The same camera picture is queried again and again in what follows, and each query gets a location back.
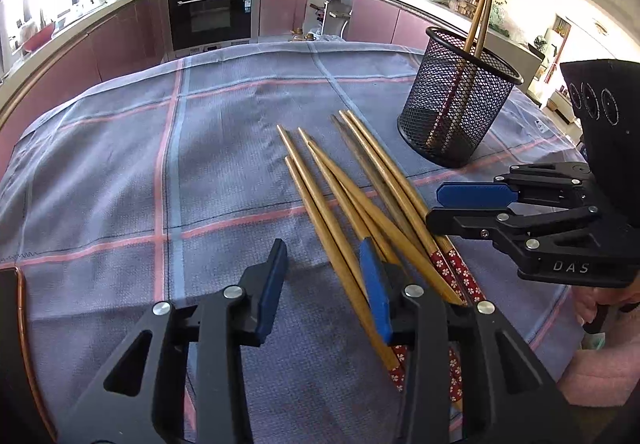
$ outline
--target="metal screw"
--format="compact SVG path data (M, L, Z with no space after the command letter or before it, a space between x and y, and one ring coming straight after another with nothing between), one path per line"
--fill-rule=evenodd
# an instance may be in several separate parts
M419 298L424 294L424 289L420 285L407 285L404 288L404 293L409 298Z
M481 301L478 303L478 312L481 314L493 314L495 312L495 305L487 300Z
M242 290L242 287L238 287L237 285L229 285L222 291L222 294L227 299L236 299L244 294L244 290Z
M171 305L165 301L161 301L156 303L152 310L156 316L164 316L171 310Z

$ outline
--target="black wire mesh basket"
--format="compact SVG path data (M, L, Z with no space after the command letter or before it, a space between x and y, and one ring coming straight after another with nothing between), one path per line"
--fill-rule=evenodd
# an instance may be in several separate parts
M522 77L487 49L464 52L466 38L440 28L430 37L414 86L398 116L402 138L440 166L464 166Z

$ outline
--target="red bowl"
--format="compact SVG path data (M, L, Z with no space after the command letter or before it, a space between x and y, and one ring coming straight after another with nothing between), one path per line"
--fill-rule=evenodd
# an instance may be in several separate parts
M56 23L52 21L44 29L31 36L27 41L22 44L22 48L27 52L33 52L34 50L42 47L47 41L51 39L53 30L56 27Z

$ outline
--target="plaid tablecloth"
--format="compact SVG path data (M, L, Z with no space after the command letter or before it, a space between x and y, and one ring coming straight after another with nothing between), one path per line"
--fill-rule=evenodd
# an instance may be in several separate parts
M366 187L328 119L351 108L430 206L446 180L580 160L518 90L468 166L424 160L396 130L419 63L417 52L390 45L238 46L97 85L35 121L0 183L0 262L26 275L31 351L54 421L145 309L161 299L193 303L235 283L279 237L290 271L273 333L242 353L255 441L391 442L400 394L328 264L275 125L305 128ZM454 242L488 298L559 377L582 333L567 287L519 280L489 242ZM191 436L195 374L191 366Z

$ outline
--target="oven door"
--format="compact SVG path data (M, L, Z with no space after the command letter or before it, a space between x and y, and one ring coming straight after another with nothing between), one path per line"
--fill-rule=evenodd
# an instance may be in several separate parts
M174 51L251 38L251 0L169 0Z

